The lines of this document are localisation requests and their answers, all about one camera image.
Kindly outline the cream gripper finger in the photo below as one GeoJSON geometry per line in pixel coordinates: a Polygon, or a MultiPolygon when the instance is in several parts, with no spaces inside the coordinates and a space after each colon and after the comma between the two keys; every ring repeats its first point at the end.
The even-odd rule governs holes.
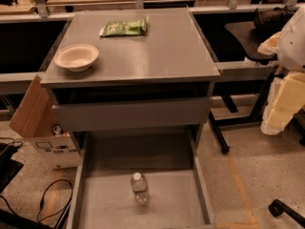
{"type": "Polygon", "coordinates": [[[257,51],[266,55],[277,53],[277,44],[280,35],[281,35],[280,31],[272,35],[270,38],[268,38],[259,45],[257,51]]]}
{"type": "Polygon", "coordinates": [[[305,106],[305,73],[292,72],[276,77],[269,90],[260,130],[265,135],[282,132],[305,106]]]}

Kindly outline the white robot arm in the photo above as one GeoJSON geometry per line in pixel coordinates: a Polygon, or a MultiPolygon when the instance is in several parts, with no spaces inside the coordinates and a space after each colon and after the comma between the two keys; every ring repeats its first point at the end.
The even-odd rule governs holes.
{"type": "Polygon", "coordinates": [[[300,7],[257,51],[275,53],[279,67],[289,71],[283,79],[273,80],[260,125],[263,134],[277,135],[305,106],[305,7],[300,7]]]}

